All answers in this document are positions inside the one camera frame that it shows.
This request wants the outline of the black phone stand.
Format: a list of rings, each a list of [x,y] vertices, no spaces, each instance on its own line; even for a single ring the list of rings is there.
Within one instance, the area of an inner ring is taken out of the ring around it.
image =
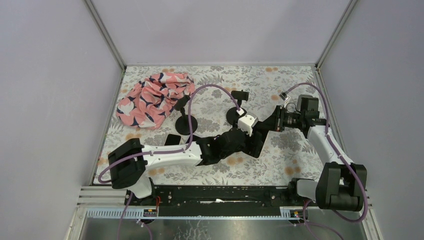
[[[185,106],[189,100],[190,97],[185,95],[180,98],[174,106],[174,109],[181,113],[181,116],[175,122],[175,129],[180,135],[184,136],[188,136],[190,134],[189,119],[191,119],[192,131],[195,132],[198,128],[198,121],[196,118],[194,116],[189,117],[185,111]]]
[[[243,101],[248,101],[249,92],[243,90],[232,90],[231,95],[236,100],[237,105],[241,107]],[[237,113],[237,108],[232,107],[226,112],[226,121],[231,125],[235,125],[238,122],[240,115]]]

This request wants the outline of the phone with purple case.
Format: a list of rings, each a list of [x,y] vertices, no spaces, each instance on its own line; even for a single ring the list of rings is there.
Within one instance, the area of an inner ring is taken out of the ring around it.
[[[177,134],[168,134],[165,139],[165,146],[180,145],[182,137]]]

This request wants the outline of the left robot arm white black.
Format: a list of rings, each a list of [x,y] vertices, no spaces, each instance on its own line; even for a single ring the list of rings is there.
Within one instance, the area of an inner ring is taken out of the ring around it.
[[[249,135],[239,128],[217,136],[200,137],[191,144],[152,146],[132,138],[108,155],[111,186],[130,190],[142,205],[148,206],[154,202],[155,192],[146,171],[171,166],[215,165],[239,152],[258,158],[266,138],[260,130]]]

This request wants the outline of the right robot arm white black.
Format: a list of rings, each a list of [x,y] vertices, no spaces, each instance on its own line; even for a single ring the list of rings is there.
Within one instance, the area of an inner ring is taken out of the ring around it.
[[[259,135],[255,141],[263,144],[269,131],[286,128],[300,130],[323,164],[317,180],[293,178],[289,182],[286,198],[291,205],[310,199],[325,210],[358,212],[366,206],[367,169],[355,164],[336,142],[327,120],[320,118],[317,97],[300,95],[295,112],[276,106],[271,116],[253,127]]]

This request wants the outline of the floral patterned table mat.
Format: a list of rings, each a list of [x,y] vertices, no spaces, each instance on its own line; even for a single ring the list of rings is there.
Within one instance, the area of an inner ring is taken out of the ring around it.
[[[281,91],[289,91],[289,111],[293,111],[299,95],[318,97],[317,70],[314,66],[129,66],[120,85],[118,100],[134,85],[152,74],[187,73],[197,87],[203,86],[192,103],[197,119],[198,137],[216,136],[230,129],[226,112],[234,106],[228,93],[249,93],[242,107],[260,121],[271,115],[283,101]],[[242,152],[232,154],[209,166],[160,167],[146,175],[156,185],[240,185],[285,186],[292,178],[317,179],[323,163],[312,145],[298,129],[271,131],[258,158]]]

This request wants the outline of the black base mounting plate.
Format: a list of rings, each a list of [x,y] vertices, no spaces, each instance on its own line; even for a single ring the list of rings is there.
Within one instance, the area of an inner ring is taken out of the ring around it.
[[[144,198],[128,190],[124,203],[152,206],[160,217],[276,217],[284,207],[302,209],[306,200],[286,186],[156,185]]]

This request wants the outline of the pink floral crumpled cloth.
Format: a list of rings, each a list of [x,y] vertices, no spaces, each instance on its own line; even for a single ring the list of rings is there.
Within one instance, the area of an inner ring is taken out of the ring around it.
[[[116,107],[115,116],[131,128],[158,129],[177,101],[195,91],[188,73],[160,72],[138,81]]]

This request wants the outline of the aluminium frame rail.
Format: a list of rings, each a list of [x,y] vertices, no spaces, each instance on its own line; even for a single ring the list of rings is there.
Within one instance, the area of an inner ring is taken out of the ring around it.
[[[156,185],[152,195],[138,198],[126,189],[84,186],[78,205],[124,207],[128,217],[182,219],[294,219],[305,198],[285,186]]]

